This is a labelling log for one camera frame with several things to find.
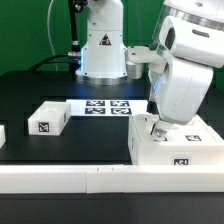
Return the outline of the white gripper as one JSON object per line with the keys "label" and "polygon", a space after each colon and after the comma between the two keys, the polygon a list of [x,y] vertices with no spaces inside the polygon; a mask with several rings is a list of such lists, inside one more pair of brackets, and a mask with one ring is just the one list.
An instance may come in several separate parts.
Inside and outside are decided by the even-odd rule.
{"label": "white gripper", "polygon": [[165,140],[171,123],[186,125],[192,120],[213,78],[213,70],[209,66],[173,56],[167,56],[166,60],[164,71],[149,70],[156,103],[149,100],[147,112],[159,112],[160,119],[151,130],[153,140],[159,142]]}

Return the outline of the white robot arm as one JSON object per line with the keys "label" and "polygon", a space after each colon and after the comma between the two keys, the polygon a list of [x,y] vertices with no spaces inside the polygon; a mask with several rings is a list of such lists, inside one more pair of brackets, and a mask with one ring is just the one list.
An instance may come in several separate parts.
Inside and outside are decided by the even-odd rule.
{"label": "white robot arm", "polygon": [[121,0],[87,0],[87,42],[76,77],[98,85],[138,79],[149,66],[149,102],[158,108],[151,135],[165,138],[174,124],[195,116],[224,67],[224,0],[165,0],[153,40],[157,48],[123,44]]}

